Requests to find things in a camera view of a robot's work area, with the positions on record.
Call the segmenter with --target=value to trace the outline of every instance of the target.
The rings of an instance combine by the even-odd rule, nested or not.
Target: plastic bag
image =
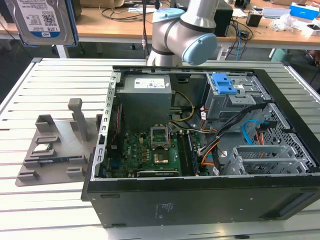
[[[293,31],[294,22],[297,21],[294,17],[292,17],[289,13],[284,14],[280,17],[280,19],[274,19],[270,25],[273,27],[275,31],[283,31],[290,30]]]

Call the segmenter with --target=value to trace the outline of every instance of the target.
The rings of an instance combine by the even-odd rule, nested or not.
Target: aluminum extrusion table
[[[112,65],[144,65],[130,59],[44,58],[32,62],[0,105],[0,239],[251,239],[315,240],[320,201],[286,221],[104,229],[90,202],[80,200],[82,182],[17,187],[39,114],[71,119],[69,98],[82,98],[85,117],[104,107]],[[290,67],[278,62],[209,61],[204,66],[265,69],[320,139],[320,97]]]

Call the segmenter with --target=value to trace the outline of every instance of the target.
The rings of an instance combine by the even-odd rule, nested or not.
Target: floor
[[[29,65],[32,58],[58,58],[50,46],[27,47],[23,48],[17,41],[10,42],[12,50],[7,51],[4,48],[0,50],[0,102],[6,97],[10,89],[15,85],[21,74]],[[144,54],[139,44],[136,44],[136,50],[130,49],[128,43],[102,43],[103,53],[98,54],[95,43],[83,42],[84,52],[81,54],[81,48],[69,48],[71,58],[102,58],[102,59],[142,59]],[[216,59],[219,49],[215,51],[211,59]],[[248,48],[241,58],[241,61],[270,61],[268,48]],[[304,57],[302,51],[291,50],[292,58],[289,61],[291,66],[307,81],[310,82],[318,67],[312,66]],[[235,60],[235,55],[230,55],[228,60]],[[314,89],[320,88],[320,73],[316,75],[312,82]]]

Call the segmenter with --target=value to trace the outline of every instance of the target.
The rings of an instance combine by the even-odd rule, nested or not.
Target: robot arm
[[[190,0],[185,12],[163,8],[153,14],[148,66],[200,65],[217,48],[214,16],[219,0]]]

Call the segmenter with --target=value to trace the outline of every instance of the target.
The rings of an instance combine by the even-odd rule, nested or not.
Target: green motherboard
[[[150,132],[125,133],[122,157],[112,159],[110,162],[112,178],[134,178],[141,171],[174,171],[177,176],[184,176],[184,166],[181,162],[184,148],[188,151],[192,149],[192,152],[196,153],[201,147],[198,134],[185,133],[185,137],[188,138],[188,136],[190,141],[182,147],[178,139],[181,134],[176,132],[169,134],[169,138],[166,138],[163,133],[156,132],[153,134],[152,141]],[[166,147],[152,146],[152,143],[161,143],[166,140],[169,142]]]

